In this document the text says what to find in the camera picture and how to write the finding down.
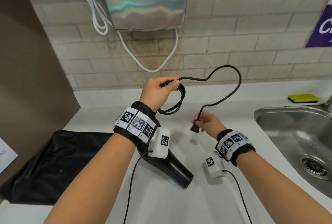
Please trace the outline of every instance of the black cable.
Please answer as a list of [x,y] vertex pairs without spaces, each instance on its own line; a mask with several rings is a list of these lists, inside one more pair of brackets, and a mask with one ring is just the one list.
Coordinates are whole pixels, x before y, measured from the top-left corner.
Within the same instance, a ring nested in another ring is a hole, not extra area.
[[125,224],[126,222],[126,219],[127,219],[127,213],[128,213],[128,209],[129,209],[129,201],[130,201],[130,193],[131,193],[131,185],[132,185],[132,179],[134,178],[134,172],[135,172],[135,169],[136,169],[136,166],[137,164],[139,163],[139,160],[147,153],[149,152],[152,152],[152,151],[147,151],[145,153],[143,153],[139,159],[137,160],[136,164],[135,164],[135,167],[134,167],[134,170],[132,171],[132,176],[131,176],[131,180],[130,180],[130,187],[129,187],[129,195],[128,195],[128,204],[127,204],[127,210],[126,210],[126,215],[124,216],[124,220],[123,220],[123,224]]
[[249,213],[248,213],[248,210],[247,210],[246,203],[244,203],[244,199],[243,199],[243,195],[242,195],[242,192],[241,192],[241,188],[240,188],[239,183],[237,182],[237,179],[235,178],[234,174],[232,174],[230,171],[228,171],[228,170],[222,170],[222,171],[223,171],[223,172],[228,172],[228,173],[230,173],[230,175],[232,175],[233,178],[235,179],[235,181],[236,181],[236,183],[237,183],[237,187],[239,188],[239,191],[240,191],[240,195],[241,195],[241,198],[242,198],[242,202],[243,202],[244,208],[246,209],[246,212],[247,212],[247,215],[248,215],[249,221],[250,221],[250,223],[252,224],[252,221],[251,221],[251,218],[250,218],[250,216],[249,216]]
[[[229,98],[231,95],[233,95],[233,94],[239,89],[239,87],[240,87],[240,85],[241,85],[241,82],[242,82],[242,76],[241,76],[241,73],[240,73],[240,71],[239,71],[236,67],[234,67],[234,66],[232,66],[232,65],[223,65],[223,66],[217,67],[217,68],[216,68],[214,71],[212,71],[212,72],[210,73],[210,75],[209,75],[207,78],[205,78],[205,79],[203,79],[203,78],[195,78],[195,77],[188,77],[188,76],[184,76],[184,77],[180,77],[180,78],[179,78],[179,81],[184,80],[184,79],[194,80],[194,81],[207,81],[207,80],[210,79],[210,77],[211,77],[216,71],[218,71],[219,69],[222,69],[222,68],[226,68],[226,67],[233,68],[233,69],[238,73],[238,75],[239,75],[239,83],[238,83],[237,87],[236,87],[231,93],[229,93],[226,97],[224,97],[222,100],[219,100],[218,102],[216,102],[216,103],[214,103],[214,104],[206,104],[206,105],[203,105],[202,108],[201,108],[201,110],[200,110],[200,113],[198,114],[197,121],[199,120],[199,118],[200,118],[200,116],[201,116],[201,114],[202,114],[202,111],[203,111],[204,107],[207,107],[207,106],[215,106],[215,105],[220,104],[221,102],[223,102],[223,101],[225,101],[227,98]],[[173,80],[166,81],[166,82],[164,82],[163,84],[161,84],[160,87],[165,87],[166,85],[168,85],[168,84],[171,83],[172,81],[173,81]],[[185,98],[185,95],[186,95],[186,89],[185,89],[185,87],[184,87],[182,84],[180,84],[179,87],[178,87],[178,90],[181,92],[181,99],[180,99],[180,101],[179,101],[175,106],[173,106],[172,108],[167,109],[167,110],[165,110],[165,111],[159,109],[158,112],[159,112],[160,114],[164,114],[164,115],[172,115],[172,114],[176,113],[176,112],[180,109],[180,107],[181,107],[181,105],[182,105],[182,102],[183,102],[183,99]]]

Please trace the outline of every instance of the sink drain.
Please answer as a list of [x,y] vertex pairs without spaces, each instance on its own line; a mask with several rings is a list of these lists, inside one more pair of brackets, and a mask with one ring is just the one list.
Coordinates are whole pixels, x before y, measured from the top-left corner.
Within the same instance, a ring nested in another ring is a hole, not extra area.
[[302,159],[302,164],[306,168],[307,172],[311,173],[315,177],[324,177],[327,175],[324,165],[316,159],[305,157]]

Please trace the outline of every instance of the black plastic bag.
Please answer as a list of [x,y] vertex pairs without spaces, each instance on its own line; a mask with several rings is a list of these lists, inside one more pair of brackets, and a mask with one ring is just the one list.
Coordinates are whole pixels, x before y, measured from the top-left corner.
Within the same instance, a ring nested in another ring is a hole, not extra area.
[[10,203],[54,205],[112,133],[60,130],[0,188]]

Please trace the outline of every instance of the yellow sponge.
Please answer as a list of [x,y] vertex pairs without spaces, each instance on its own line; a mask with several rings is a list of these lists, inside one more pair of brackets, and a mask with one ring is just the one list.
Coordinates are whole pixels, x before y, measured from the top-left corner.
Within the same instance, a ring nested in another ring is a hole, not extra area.
[[289,95],[288,100],[295,104],[300,103],[317,103],[320,98],[314,96],[313,94],[298,94],[298,95]]

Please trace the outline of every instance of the brick wall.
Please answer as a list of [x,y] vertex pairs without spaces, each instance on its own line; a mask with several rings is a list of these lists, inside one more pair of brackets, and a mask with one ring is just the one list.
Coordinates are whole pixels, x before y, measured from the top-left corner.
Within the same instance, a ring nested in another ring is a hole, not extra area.
[[[165,75],[203,78],[227,63],[239,68],[245,82],[331,78],[332,48],[304,49],[327,1],[188,0],[174,56],[160,72],[147,73],[114,31],[102,36],[94,30],[85,0],[31,0],[74,90],[129,88]],[[174,31],[123,37],[150,69],[160,66],[175,42]],[[223,69],[204,84],[236,80],[234,70]]]

